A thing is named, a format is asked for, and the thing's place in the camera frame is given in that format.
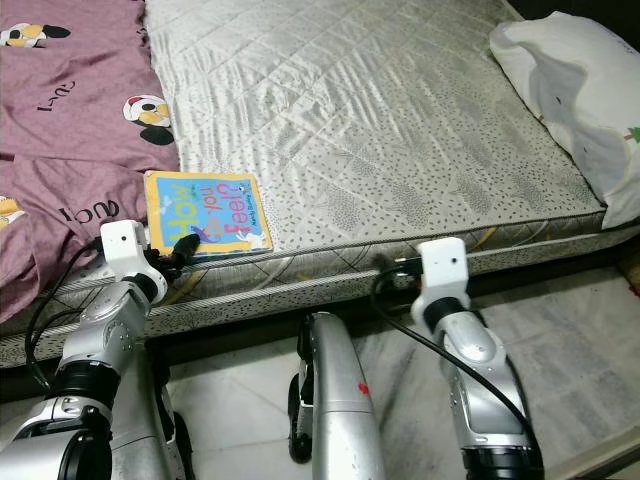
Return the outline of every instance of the children's book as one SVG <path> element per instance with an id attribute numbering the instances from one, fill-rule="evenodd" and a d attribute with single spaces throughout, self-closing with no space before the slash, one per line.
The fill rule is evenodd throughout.
<path id="1" fill-rule="evenodd" d="M 161 255 L 192 233 L 196 257 L 273 249 L 253 175 L 149 171 L 144 184 L 151 248 Z"/>

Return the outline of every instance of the metal robot arm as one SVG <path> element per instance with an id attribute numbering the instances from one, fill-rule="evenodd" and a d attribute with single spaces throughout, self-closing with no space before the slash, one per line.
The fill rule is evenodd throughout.
<path id="1" fill-rule="evenodd" d="M 464 242 L 445 238 L 418 247 L 423 289 L 411 314 L 434 341 L 484 376 L 527 415 L 524 394 L 498 336 L 469 311 Z M 542 456 L 518 419 L 476 380 L 443 360 L 458 444 L 471 479 L 542 479 Z"/>
<path id="2" fill-rule="evenodd" d="M 100 233 L 116 282 L 80 315 L 50 391 L 0 453 L 0 478 L 111 477 L 113 401 L 150 306 L 164 297 L 167 282 L 144 256 L 141 224 L 114 222 L 103 225 Z M 197 247 L 193 241 L 186 250 Z"/>

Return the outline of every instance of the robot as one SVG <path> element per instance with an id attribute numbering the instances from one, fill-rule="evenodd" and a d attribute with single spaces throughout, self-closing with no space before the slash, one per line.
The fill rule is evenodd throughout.
<path id="1" fill-rule="evenodd" d="M 116 281 L 81 313 L 44 400 L 0 453 L 0 478 L 192 480 L 191 446 L 158 366 L 141 342 L 150 307 L 199 244 L 181 239 L 169 258 L 145 257 L 141 224 L 100 229 Z"/>
<path id="2" fill-rule="evenodd" d="M 544 478 L 542 455 L 527 419 L 524 393 L 498 336 L 469 311 L 464 242 L 444 238 L 419 245 L 421 258 L 400 259 L 379 275 L 371 298 L 392 326 L 444 356 L 451 410 L 468 480 Z M 422 274 L 411 307 L 435 343 L 380 311 L 377 286 L 388 274 Z M 289 452 L 313 459 L 314 480 L 383 480 L 380 437 L 368 387 L 342 321 L 312 315 L 298 338 L 300 372 L 289 389 Z"/>

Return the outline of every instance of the bed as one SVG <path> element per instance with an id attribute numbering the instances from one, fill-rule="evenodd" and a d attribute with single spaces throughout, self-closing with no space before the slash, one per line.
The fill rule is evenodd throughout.
<path id="1" fill-rule="evenodd" d="M 441 236 L 479 274 L 640 233 L 602 231 L 605 208 L 493 59 L 488 34 L 513 18 L 498 0 L 147 0 L 180 169 L 253 173 L 274 243 L 189 267 L 147 334 L 363 296 L 379 255 Z M 49 313 L 110 281 L 98 259 Z M 0 325 L 0 367 L 24 363 L 32 312 Z"/>

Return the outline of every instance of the pillow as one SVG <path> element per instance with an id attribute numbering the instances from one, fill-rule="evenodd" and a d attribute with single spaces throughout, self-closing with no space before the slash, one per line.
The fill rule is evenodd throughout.
<path id="1" fill-rule="evenodd" d="M 490 46 L 606 203 L 602 227 L 640 217 L 640 54 L 602 25 L 560 12 L 502 23 Z"/>

